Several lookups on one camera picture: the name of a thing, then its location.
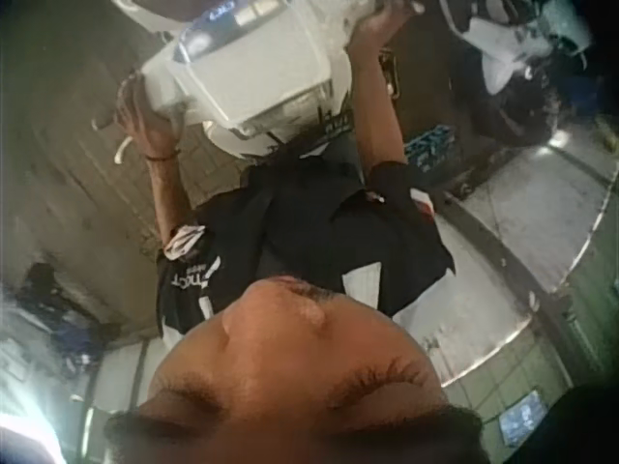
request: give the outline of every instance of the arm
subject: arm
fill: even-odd
[[[385,161],[407,164],[398,117],[378,55],[408,18],[423,10],[422,5],[393,0],[359,25],[348,46],[357,147],[366,176]]]
[[[172,124],[150,106],[142,75],[132,75],[121,86],[116,121],[147,159],[157,223],[165,247],[174,230],[190,218],[192,207],[177,160],[179,139]]]

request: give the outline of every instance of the hand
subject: hand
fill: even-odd
[[[122,83],[115,121],[147,158],[165,160],[174,156],[179,138],[172,123],[153,110],[142,74],[132,74]]]
[[[384,0],[383,9],[362,20],[352,35],[346,51],[353,65],[378,60],[385,46],[413,15],[422,15],[426,7],[411,0]]]

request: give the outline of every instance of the bracelet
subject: bracelet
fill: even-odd
[[[176,160],[180,154],[181,154],[180,150],[174,150],[174,153],[172,153],[172,155],[170,155],[167,158],[152,158],[147,155],[144,155],[144,158],[146,158],[146,160],[150,162],[166,162],[166,161]]]

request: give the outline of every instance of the black shirt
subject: black shirt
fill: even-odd
[[[245,187],[195,211],[158,267],[160,329],[183,335],[268,276],[296,276],[393,317],[454,260],[409,166],[380,164],[364,186],[349,166],[314,158],[251,168]],[[357,297],[363,273],[376,289]]]

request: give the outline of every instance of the person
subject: person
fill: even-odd
[[[119,124],[152,178],[158,321],[174,347],[148,401],[106,426],[119,462],[487,462],[479,418],[449,405],[391,319],[454,266],[378,62],[414,13],[386,3],[348,47],[365,185],[324,157],[270,163],[192,212],[169,122],[142,77],[121,87]]]

